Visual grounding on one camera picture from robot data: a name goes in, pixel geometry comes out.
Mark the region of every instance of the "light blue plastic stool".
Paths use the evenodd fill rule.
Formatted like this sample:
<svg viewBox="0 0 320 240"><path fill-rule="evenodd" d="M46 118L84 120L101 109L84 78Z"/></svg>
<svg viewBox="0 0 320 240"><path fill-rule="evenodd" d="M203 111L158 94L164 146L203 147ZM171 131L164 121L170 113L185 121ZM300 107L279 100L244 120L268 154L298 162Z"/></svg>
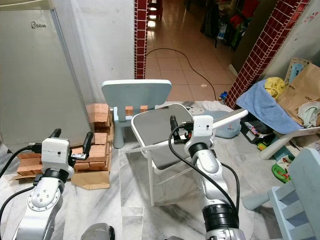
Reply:
<svg viewBox="0 0 320 240"><path fill-rule="evenodd" d="M133 107L133 115L140 113L141 106L152 110L165 103L171 91L169 80L109 80L102 83L102 93L109 107L113 108L113 147L120 149L125 141L122 127L129 127L133 116L126 116L126 106Z"/></svg>
<svg viewBox="0 0 320 240"><path fill-rule="evenodd" d="M320 155L303 149L288 168L291 181L243 198L254 210L271 201L284 240L320 239Z"/></svg>

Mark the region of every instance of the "bag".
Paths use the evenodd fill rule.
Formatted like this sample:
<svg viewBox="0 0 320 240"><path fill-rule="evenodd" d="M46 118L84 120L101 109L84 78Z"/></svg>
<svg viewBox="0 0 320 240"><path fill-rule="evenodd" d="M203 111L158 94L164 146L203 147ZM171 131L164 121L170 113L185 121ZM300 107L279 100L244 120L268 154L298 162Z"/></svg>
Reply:
<svg viewBox="0 0 320 240"><path fill-rule="evenodd" d="M209 38L215 38L219 33L219 6L213 3L208 7L204 22L201 27L201 33Z"/></svg>
<svg viewBox="0 0 320 240"><path fill-rule="evenodd" d="M303 126L303 120L298 117L298 110L303 104L313 101L320 102L320 67L310 63L280 94L277 103L293 120ZM320 114L316 119L316 125L320 126Z"/></svg>

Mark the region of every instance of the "red tiled pillar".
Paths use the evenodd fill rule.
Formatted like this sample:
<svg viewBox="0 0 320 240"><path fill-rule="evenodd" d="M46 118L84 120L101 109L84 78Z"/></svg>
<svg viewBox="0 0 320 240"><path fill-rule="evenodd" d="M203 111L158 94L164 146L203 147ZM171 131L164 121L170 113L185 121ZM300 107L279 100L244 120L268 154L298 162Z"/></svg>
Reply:
<svg viewBox="0 0 320 240"><path fill-rule="evenodd" d="M234 108L268 67L310 0L279 0L248 58L240 69L225 103Z"/></svg>
<svg viewBox="0 0 320 240"><path fill-rule="evenodd" d="M146 74L148 0L134 0L134 78Z"/></svg>

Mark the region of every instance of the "refrigerator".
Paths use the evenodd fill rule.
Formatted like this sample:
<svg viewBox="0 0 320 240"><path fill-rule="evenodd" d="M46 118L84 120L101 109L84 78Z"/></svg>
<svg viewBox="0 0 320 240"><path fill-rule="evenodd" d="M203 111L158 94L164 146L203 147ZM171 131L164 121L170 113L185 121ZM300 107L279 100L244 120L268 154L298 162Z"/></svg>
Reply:
<svg viewBox="0 0 320 240"><path fill-rule="evenodd" d="M0 138L16 151L54 129L93 130L94 96L69 0L0 0Z"/></svg>

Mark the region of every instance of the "black cable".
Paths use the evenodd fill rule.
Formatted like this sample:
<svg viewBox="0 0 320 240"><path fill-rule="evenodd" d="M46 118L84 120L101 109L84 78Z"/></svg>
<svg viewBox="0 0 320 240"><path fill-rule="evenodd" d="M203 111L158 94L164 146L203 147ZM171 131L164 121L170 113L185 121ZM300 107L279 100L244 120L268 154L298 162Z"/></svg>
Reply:
<svg viewBox="0 0 320 240"><path fill-rule="evenodd" d="M229 201L231 207L233 208L234 213L238 216L238 212L237 212L237 208L234 204L234 202L232 201L232 199L230 198L230 196L228 195L228 193L226 193L225 190L223 190L222 187L219 186L219 184L217 184L213 179L211 179L208 175L206 175L204 172L202 172L201 170L199 170L198 168L196 168L192 163L188 162L187 160L185 160L182 156L180 156L172 147L171 144L171 139L172 136L174 134L175 131L177 131L178 129L183 129L184 126L180 125L177 126L175 129L172 130L172 132L170 133L169 136L169 140L168 140L168 145L169 145L169 149L171 150L171 152L181 161L183 161L185 164L187 164L189 167L193 168L195 171L197 171L199 174L201 174L203 177L205 177L205 179L207 179L210 183L212 183L225 197L226 199Z"/></svg>
<svg viewBox="0 0 320 240"><path fill-rule="evenodd" d="M7 170L7 168L8 168L9 165L11 164L11 162L15 159L15 157L16 157L19 153L21 153L21 152L23 152L23 151L25 151L25 150L32 150L32 146L25 146L25 147L19 149L18 151L16 151L16 152L9 158L8 162L5 164L5 166L4 166L3 169L1 170L1 172L0 172L0 178L1 178L2 175L5 173L5 171Z"/></svg>
<svg viewBox="0 0 320 240"><path fill-rule="evenodd" d="M240 183L239 183L239 178L237 173L235 172L235 170L232 169L232 167L228 166L227 164L224 164L221 162L221 165L226 167L227 169L229 169L235 178L235 182L236 182L236 202L235 202L235 208L236 208L236 212L239 213L239 203L240 203Z"/></svg>
<svg viewBox="0 0 320 240"><path fill-rule="evenodd" d="M185 58L187 59L189 65L190 65L190 67L191 67L191 69L192 69L194 72L196 72L198 75L200 75L202 78L204 78L204 80L206 80L206 81L208 82L208 84L210 84L210 86L212 87L212 90L213 90L213 92L214 92L214 99L217 101L217 96L216 96L216 91L215 91L214 86L211 84L211 82L209 82L208 79L206 79L204 76L202 76L202 75L201 75L200 73L198 73L196 70L194 70L194 68L191 66L191 63L190 63L190 61L189 61L189 58L188 58L183 52L181 52L181 51L179 51L179 50L175 50L175 49L173 49L173 48L161 47L161 48L156 48L156 49L151 50L150 52L148 52L148 53L146 54L146 56L148 56L148 55L149 55L150 53L152 53L153 51L162 50L162 49L164 49L164 50L176 51L176 52L178 52L178 53L181 53L183 56L185 56Z"/></svg>
<svg viewBox="0 0 320 240"><path fill-rule="evenodd" d="M19 194L23 194L25 192L28 192L30 190L32 190L35 186L31 186L31 187L28 187L24 190L21 190L21 191L18 191L16 192L15 194L11 195L7 200L5 200L5 202L3 203L1 209L0 209L0 226L1 226L1 218L2 218L2 214L4 213L4 210L5 210L5 207L6 205L16 196L18 196Z"/></svg>

